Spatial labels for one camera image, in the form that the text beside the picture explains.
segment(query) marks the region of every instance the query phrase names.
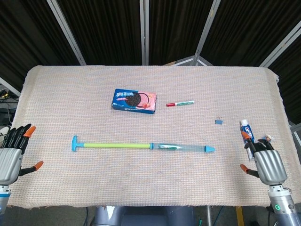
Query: blue tip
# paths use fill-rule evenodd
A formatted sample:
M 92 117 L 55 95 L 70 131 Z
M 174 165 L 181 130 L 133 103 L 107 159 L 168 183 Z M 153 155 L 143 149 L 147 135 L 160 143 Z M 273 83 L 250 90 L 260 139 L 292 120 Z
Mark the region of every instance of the blue tip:
M 210 146 L 205 146 L 205 152 L 214 152 L 215 148 Z
M 77 136 L 74 136 L 72 139 L 72 150 L 75 152 L 77 147 Z

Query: beige textured tablecloth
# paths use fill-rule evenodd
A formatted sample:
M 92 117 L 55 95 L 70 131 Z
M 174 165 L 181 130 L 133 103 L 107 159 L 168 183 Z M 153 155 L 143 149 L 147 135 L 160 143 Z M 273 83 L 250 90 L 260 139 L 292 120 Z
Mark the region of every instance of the beige textured tablecloth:
M 39 171 L 14 183 L 9 204 L 269 205 L 268 186 L 245 174 L 239 131 L 248 119 L 256 139 L 275 138 L 295 202 L 301 166 L 276 82 L 265 68 L 189 66 L 37 66 L 28 72 L 14 126 L 37 127 L 23 167 Z M 114 90 L 156 92 L 154 115 L 111 108 Z M 166 107 L 166 103 L 195 104 Z M 221 116 L 222 125 L 214 123 Z M 215 153 L 79 148 L 80 142 L 211 145 Z

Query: robotic hand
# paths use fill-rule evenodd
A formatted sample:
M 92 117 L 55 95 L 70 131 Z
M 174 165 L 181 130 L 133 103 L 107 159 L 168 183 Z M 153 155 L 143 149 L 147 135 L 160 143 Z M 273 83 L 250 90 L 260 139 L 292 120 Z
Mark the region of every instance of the robotic hand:
M 240 165 L 241 169 L 269 185 L 268 195 L 271 206 L 281 226 L 301 226 L 290 190 L 282 186 L 287 175 L 278 151 L 274 150 L 268 137 L 253 143 L 246 132 L 241 134 L 247 141 L 245 149 L 250 148 L 254 153 L 257 171 L 248 169 L 243 164 Z
M 43 165 L 40 161 L 30 168 L 21 169 L 28 140 L 35 129 L 35 126 L 31 127 L 31 124 L 18 129 L 13 128 L 3 140 L 0 149 L 0 225 L 2 225 L 4 211 L 11 194 L 9 185 L 16 182 L 18 176 L 37 171 Z

